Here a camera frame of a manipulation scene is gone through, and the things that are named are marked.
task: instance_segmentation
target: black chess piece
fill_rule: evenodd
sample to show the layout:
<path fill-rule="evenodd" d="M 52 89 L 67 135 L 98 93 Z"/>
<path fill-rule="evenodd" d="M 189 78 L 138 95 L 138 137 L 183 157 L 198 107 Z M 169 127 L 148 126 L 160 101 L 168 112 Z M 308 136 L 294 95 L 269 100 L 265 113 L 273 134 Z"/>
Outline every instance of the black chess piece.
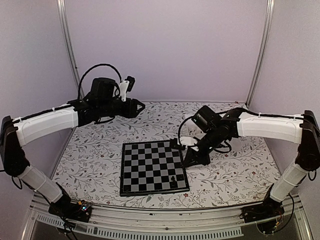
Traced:
<path fill-rule="evenodd" d="M 172 188 L 172 189 L 178 188 L 178 183 L 177 183 L 177 181 L 175 179 L 175 176 L 171 177 L 170 188 Z"/>

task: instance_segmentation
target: white wall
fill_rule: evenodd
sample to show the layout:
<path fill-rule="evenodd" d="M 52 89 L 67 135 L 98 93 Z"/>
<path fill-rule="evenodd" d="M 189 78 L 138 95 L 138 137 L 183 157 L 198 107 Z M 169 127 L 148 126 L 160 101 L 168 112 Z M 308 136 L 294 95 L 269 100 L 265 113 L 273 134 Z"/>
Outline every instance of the white wall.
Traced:
<path fill-rule="evenodd" d="M 312 110 L 320 123 L 320 1 L 275 1 L 262 71 L 251 109 L 275 114 Z M 297 145 L 269 139 L 283 171 L 297 156 Z M 320 239 L 320 177 L 308 178 L 298 192 L 314 239 Z"/>
<path fill-rule="evenodd" d="M 245 102 L 266 0 L 68 0 L 80 75 L 98 63 L 136 78 L 139 100 Z M 93 77 L 117 75 L 95 69 Z"/>
<path fill-rule="evenodd" d="M 0 119 L 25 116 L 76 97 L 56 0 L 0 1 Z M 50 174 L 68 131 L 24 149 L 30 162 Z M 18 240 L 32 192 L 18 190 L 0 173 L 0 239 Z"/>

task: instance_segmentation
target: floral tablecloth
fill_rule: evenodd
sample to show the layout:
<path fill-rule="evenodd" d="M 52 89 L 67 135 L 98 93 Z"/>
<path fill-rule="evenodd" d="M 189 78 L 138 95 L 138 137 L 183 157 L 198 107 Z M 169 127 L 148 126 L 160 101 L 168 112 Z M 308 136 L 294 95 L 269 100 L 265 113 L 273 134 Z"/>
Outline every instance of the floral tablecloth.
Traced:
<path fill-rule="evenodd" d="M 215 112 L 245 107 L 239 103 L 148 102 L 137 118 L 116 117 L 109 123 L 79 127 L 53 180 L 74 199 L 114 206 L 212 208 L 262 200 L 280 173 L 265 140 L 259 137 L 232 139 L 230 153 L 212 152 L 210 165 L 188 168 L 189 192 L 120 197 L 122 144 L 176 138 L 186 115 L 203 105 Z"/>

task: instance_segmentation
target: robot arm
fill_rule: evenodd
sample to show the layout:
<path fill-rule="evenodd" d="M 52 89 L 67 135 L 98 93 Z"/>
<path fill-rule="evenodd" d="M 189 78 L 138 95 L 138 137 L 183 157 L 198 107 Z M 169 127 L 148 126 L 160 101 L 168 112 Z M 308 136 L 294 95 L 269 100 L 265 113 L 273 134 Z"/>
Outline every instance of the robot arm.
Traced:
<path fill-rule="evenodd" d="M 63 129 L 99 123 L 103 117 L 135 118 L 145 105 L 126 96 L 134 82 L 133 77 L 128 77 L 118 86 L 113 79 L 95 78 L 84 99 L 72 100 L 26 117 L 5 117 L 0 129 L 0 155 L 4 171 L 42 194 L 50 202 L 50 213 L 87 222 L 91 215 L 90 205 L 84 201 L 71 203 L 71 198 L 60 185 L 30 165 L 22 147 Z"/>
<path fill-rule="evenodd" d="M 285 197 L 310 171 L 320 167 L 320 131 L 311 111 L 306 110 L 303 115 L 269 115 L 234 108 L 219 115 L 204 106 L 191 120 L 205 135 L 201 139 L 180 138 L 181 144 L 189 145 L 185 167 L 209 164 L 209 153 L 221 142 L 232 138 L 257 136 L 299 144 L 297 158 L 269 188 L 263 203 L 242 208 L 245 222 L 283 214 L 282 201 Z"/>

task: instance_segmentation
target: chessboard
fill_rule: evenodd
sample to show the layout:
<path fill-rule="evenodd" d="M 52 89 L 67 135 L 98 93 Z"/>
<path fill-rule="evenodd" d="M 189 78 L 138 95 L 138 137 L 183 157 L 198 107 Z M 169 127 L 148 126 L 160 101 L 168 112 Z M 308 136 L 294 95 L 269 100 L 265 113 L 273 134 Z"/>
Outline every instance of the chessboard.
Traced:
<path fill-rule="evenodd" d="M 120 196 L 170 194 L 190 190 L 182 153 L 170 141 L 124 143 Z"/>

